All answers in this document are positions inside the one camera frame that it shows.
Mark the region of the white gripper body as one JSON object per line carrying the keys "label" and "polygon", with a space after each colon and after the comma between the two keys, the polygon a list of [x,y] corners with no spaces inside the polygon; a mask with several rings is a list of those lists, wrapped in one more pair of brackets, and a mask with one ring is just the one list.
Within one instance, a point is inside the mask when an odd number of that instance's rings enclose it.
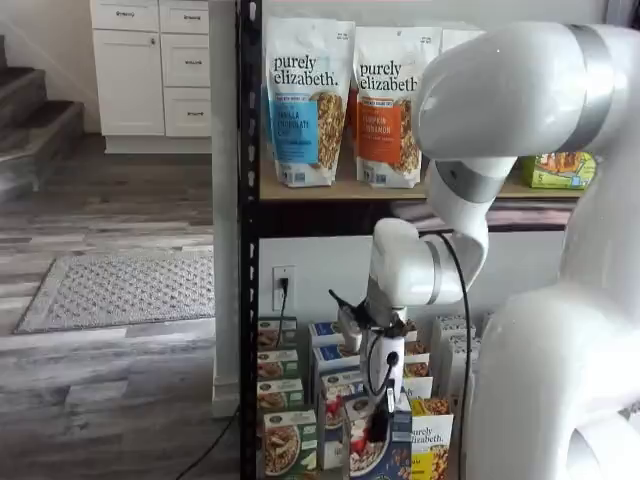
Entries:
{"label": "white gripper body", "polygon": [[400,400],[404,371],[403,337],[383,333],[363,333],[360,345],[360,369],[364,389],[372,401],[387,396],[393,390],[394,401]]}

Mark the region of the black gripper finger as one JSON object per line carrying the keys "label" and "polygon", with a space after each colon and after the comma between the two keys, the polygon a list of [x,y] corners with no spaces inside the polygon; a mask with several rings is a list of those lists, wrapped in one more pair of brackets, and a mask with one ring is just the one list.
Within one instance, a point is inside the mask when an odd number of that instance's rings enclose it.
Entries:
{"label": "black gripper finger", "polygon": [[370,417],[368,439],[371,443],[384,443],[387,438],[391,414],[387,407],[377,407]]}

